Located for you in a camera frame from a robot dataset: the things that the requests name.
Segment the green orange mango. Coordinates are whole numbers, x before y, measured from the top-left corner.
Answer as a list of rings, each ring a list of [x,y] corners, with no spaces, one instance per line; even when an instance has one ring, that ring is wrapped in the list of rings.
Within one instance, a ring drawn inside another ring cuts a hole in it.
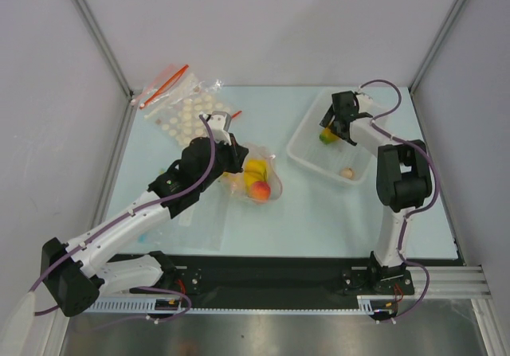
[[[325,127],[319,135],[320,142],[324,145],[332,144],[339,140],[339,137],[335,135],[329,127]]]

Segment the yellow banana bunch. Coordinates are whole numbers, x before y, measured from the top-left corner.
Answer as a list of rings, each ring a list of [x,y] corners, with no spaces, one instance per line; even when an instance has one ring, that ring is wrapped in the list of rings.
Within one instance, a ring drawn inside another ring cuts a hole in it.
[[[263,159],[249,159],[241,173],[231,174],[225,172],[220,177],[220,181],[228,185],[231,190],[248,189],[255,181],[268,181],[268,168],[268,163]]]

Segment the pink dotted zip bag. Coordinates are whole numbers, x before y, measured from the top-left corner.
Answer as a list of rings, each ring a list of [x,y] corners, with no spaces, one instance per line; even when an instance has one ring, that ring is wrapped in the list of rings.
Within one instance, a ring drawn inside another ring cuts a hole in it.
[[[224,173],[219,182],[235,198],[263,205],[278,200],[283,193],[283,184],[276,170],[276,155],[267,147],[245,143],[249,150],[242,172]]]

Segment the white perforated plastic basket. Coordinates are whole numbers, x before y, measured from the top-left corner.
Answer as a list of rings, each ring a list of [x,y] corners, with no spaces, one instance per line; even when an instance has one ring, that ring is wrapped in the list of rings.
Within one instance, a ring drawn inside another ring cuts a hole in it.
[[[377,147],[385,139],[371,127],[369,118],[363,118],[351,125],[351,138],[358,143],[357,146],[342,139],[329,145],[320,142],[319,135],[323,130],[320,121],[332,106],[332,94],[342,91],[342,88],[325,88],[320,91],[292,135],[287,154],[298,165],[329,181],[342,186],[359,186],[365,181],[370,164],[376,159]],[[353,179],[339,175],[346,167],[355,172]]]

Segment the red orange peach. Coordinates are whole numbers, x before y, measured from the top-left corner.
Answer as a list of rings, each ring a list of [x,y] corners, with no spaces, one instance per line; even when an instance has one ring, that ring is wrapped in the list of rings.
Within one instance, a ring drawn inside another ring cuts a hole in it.
[[[266,203],[271,196],[271,187],[267,182],[255,181],[248,188],[248,196],[260,203]]]

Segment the beige garlic bulb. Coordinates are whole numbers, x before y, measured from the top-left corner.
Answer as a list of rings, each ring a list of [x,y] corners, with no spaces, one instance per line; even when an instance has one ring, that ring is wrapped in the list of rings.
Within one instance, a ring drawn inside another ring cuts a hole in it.
[[[339,172],[339,175],[346,179],[353,179],[355,176],[355,172],[350,167],[346,167]]]

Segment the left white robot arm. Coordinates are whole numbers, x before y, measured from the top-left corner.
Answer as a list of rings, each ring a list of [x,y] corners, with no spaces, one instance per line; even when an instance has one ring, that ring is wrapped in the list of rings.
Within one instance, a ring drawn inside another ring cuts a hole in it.
[[[193,139],[181,157],[116,217],[66,243],[56,237],[44,243],[39,280],[56,307],[73,317],[104,294],[131,288],[171,290],[175,272],[161,252],[118,262],[112,258],[145,232],[197,203],[223,174],[240,173],[248,154],[249,149],[235,138],[228,143]]]

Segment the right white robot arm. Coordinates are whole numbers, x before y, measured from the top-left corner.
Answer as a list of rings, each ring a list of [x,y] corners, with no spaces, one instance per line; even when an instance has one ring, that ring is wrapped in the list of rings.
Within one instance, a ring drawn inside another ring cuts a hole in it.
[[[411,215],[432,194],[433,186],[425,144],[421,140],[405,141],[385,131],[375,116],[361,109],[362,96],[353,91],[332,94],[320,126],[376,158],[375,188],[384,209],[367,282],[373,291],[386,293],[404,275],[407,226]]]

